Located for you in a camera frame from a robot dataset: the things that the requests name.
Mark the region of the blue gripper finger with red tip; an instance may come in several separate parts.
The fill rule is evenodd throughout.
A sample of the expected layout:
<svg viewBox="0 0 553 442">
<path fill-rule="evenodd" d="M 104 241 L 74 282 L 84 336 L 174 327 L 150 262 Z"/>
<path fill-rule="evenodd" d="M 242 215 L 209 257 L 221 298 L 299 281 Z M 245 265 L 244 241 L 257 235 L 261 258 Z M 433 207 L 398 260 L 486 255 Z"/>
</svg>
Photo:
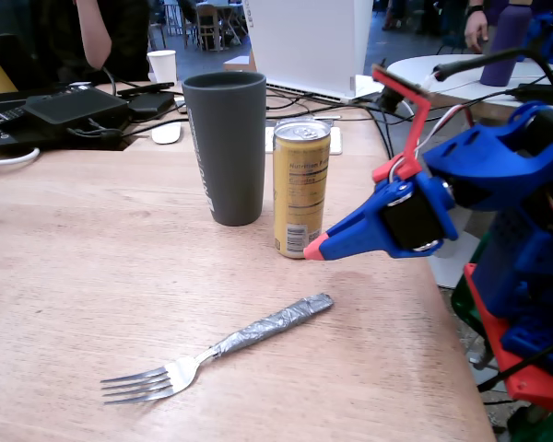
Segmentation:
<svg viewBox="0 0 553 442">
<path fill-rule="evenodd" d="M 382 210 L 388 203 L 386 189 L 374 192 L 365 203 L 331 227 L 331 230 L 350 230 L 366 228 L 367 230 L 387 230 L 382 220 Z"/>
<path fill-rule="evenodd" d="M 329 228 L 303 250 L 303 255 L 306 260 L 311 261 L 335 261 L 376 250 L 385 251 L 389 255 L 397 252 L 397 245 L 388 228 L 387 230 L 367 230 L 366 228 L 331 230 Z"/>
</svg>

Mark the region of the blue gripper body with servo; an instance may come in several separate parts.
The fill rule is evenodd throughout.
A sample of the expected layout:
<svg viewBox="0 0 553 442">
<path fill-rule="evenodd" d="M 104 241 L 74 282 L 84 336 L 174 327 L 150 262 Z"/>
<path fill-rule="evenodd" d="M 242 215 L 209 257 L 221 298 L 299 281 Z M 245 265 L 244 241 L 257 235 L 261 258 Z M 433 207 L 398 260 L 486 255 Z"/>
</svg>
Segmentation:
<svg viewBox="0 0 553 442">
<path fill-rule="evenodd" d="M 458 238 L 450 215 L 455 200 L 445 180 L 419 172 L 406 180 L 382 180 L 374 194 L 383 200 L 378 217 L 391 240 L 392 257 L 429 256 Z"/>
</svg>

